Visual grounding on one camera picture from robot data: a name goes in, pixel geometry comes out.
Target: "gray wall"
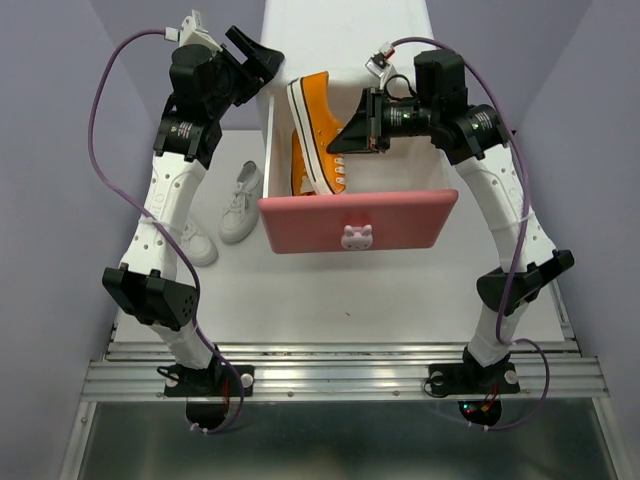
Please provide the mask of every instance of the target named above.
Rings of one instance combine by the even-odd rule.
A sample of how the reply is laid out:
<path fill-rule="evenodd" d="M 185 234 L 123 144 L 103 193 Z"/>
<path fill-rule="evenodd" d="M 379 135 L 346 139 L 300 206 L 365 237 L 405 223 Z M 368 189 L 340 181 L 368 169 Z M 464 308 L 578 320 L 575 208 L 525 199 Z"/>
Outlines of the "gray wall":
<path fill-rule="evenodd" d="M 518 133 L 540 220 L 576 267 L 561 286 L 640 465 L 640 3 L 594 0 Z"/>
<path fill-rule="evenodd" d="M 486 78 L 518 128 L 591 0 L 427 0 L 433 33 Z M 470 79 L 470 98 L 487 99 Z"/>
<path fill-rule="evenodd" d="M 87 364 L 115 314 L 100 278 L 135 215 L 99 184 L 86 147 L 112 49 L 85 0 L 0 5 L 3 480 L 57 478 Z M 98 154 L 117 182 L 143 193 L 153 125 L 120 65 L 105 94 Z"/>
<path fill-rule="evenodd" d="M 109 37 L 118 44 L 143 28 L 180 27 L 191 9 L 200 10 L 206 28 L 220 43 L 230 44 L 224 33 L 236 25 L 254 40 L 260 41 L 265 0 L 90 0 L 100 16 Z M 132 45 L 123 52 L 122 61 L 138 89 L 151 118 L 158 122 L 162 108 L 171 93 L 169 67 L 176 44 L 166 42 L 164 48 Z M 235 47 L 229 45 L 234 54 Z M 260 128 L 255 100 L 239 108 L 231 107 L 221 121 L 227 129 Z"/>

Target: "robotic arm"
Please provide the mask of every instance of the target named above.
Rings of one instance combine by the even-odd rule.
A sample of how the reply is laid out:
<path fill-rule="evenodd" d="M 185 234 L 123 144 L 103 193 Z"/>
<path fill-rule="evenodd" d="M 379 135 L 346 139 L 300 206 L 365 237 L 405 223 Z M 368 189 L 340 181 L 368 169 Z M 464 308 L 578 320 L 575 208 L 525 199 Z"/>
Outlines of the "robotic arm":
<path fill-rule="evenodd" d="M 176 365 L 167 375 L 167 396 L 210 394 L 219 384 L 220 362 L 196 330 L 198 290 L 176 282 L 177 254 L 158 231 L 161 224 L 180 242 L 189 207 L 221 137 L 220 119 L 231 105 L 250 100 L 277 73 L 281 52 L 254 42 L 236 27 L 226 36 L 247 57 L 240 63 L 202 26 L 196 11 L 180 31 L 165 38 L 179 47 L 171 56 L 173 93 L 162 113 L 153 145 L 153 170 L 133 240 L 117 269 L 102 283 L 125 313 L 148 325 L 168 345 Z"/>
<path fill-rule="evenodd" d="M 475 197 L 493 235 L 500 267 L 477 281 L 483 306 L 475 335 L 467 345 L 461 364 L 432 365 L 439 374 L 431 389 L 437 396 L 485 393 L 499 385 L 500 393 L 517 393 L 519 385 L 508 362 L 509 347 L 518 322 L 540 290 L 574 264 L 569 250 L 558 250 L 542 229 L 533 209 L 516 275 L 496 336 L 498 311 L 507 273 L 518 241 L 523 190 L 512 161 L 508 135 L 496 111 L 489 105 L 469 105 L 464 61 L 451 50 L 422 52 L 414 58 L 415 91 L 410 97 L 389 94 L 387 83 L 397 75 L 388 62 L 390 45 L 367 62 L 380 79 L 380 87 L 364 89 L 353 118 L 329 144 L 331 153 L 385 152 L 393 137 L 428 135 L 443 150 Z"/>

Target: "white sneaker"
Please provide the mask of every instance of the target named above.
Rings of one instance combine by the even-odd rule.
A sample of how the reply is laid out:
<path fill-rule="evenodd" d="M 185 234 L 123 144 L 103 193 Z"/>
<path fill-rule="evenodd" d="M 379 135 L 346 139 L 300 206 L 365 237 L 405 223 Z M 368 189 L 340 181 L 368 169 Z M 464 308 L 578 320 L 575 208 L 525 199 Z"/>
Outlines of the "white sneaker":
<path fill-rule="evenodd" d="M 220 240 L 238 243 L 244 240 L 258 223 L 258 200 L 262 197 L 262 173 L 255 163 L 242 166 L 231 203 L 222 215 Z"/>
<path fill-rule="evenodd" d="M 196 267 L 211 265 L 218 258 L 218 249 L 213 240 L 196 224 L 191 217 L 187 217 L 180 247 L 187 258 Z"/>

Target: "orange sneaker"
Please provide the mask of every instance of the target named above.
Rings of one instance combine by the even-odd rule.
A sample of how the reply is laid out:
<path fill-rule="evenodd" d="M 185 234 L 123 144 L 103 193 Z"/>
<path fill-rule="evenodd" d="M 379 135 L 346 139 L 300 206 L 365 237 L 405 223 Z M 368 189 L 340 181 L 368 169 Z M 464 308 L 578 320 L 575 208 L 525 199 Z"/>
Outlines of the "orange sneaker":
<path fill-rule="evenodd" d="M 291 136 L 291 192 L 296 197 L 316 194 L 309 181 L 307 167 L 302 157 L 300 139 L 298 138 L 298 132 L 295 130 Z"/>
<path fill-rule="evenodd" d="M 344 126 L 329 110 L 328 86 L 328 72 L 298 78 L 287 86 L 304 165 L 318 195 L 342 193 L 346 188 L 344 157 L 327 152 L 327 145 Z"/>

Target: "shoe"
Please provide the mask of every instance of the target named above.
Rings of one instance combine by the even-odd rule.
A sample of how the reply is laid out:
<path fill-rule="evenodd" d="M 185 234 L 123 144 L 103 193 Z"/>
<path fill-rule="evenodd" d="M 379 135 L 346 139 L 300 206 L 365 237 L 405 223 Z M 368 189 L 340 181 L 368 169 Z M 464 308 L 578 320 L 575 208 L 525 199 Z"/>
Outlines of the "shoe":
<path fill-rule="evenodd" d="M 211 265 L 218 258 L 218 249 L 213 240 L 190 217 L 182 231 L 180 247 L 196 267 Z"/>
<path fill-rule="evenodd" d="M 287 86 L 304 164 L 318 195 L 342 193 L 346 187 L 344 157 L 327 152 L 327 145 L 344 126 L 329 110 L 328 86 L 328 72 L 298 78 Z"/>
<path fill-rule="evenodd" d="M 300 139 L 298 138 L 298 132 L 295 130 L 291 136 L 291 193 L 295 197 L 316 194 L 309 180 L 307 167 L 304 164 L 304 158 L 302 158 Z"/>
<path fill-rule="evenodd" d="M 220 240 L 238 243 L 246 238 L 258 223 L 258 200 L 262 197 L 262 173 L 255 163 L 245 163 L 236 180 L 231 203 L 222 215 Z"/>

